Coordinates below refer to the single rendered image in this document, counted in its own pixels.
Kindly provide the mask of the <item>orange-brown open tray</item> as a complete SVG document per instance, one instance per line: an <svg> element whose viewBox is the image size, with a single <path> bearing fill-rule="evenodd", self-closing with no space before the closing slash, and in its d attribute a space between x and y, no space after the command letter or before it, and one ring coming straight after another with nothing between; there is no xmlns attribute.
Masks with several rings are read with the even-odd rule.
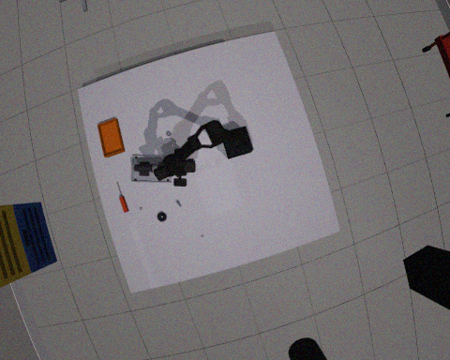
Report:
<svg viewBox="0 0 450 360"><path fill-rule="evenodd" d="M118 119L114 118L113 120L98 124L97 129L105 158L126 152Z"/></svg>

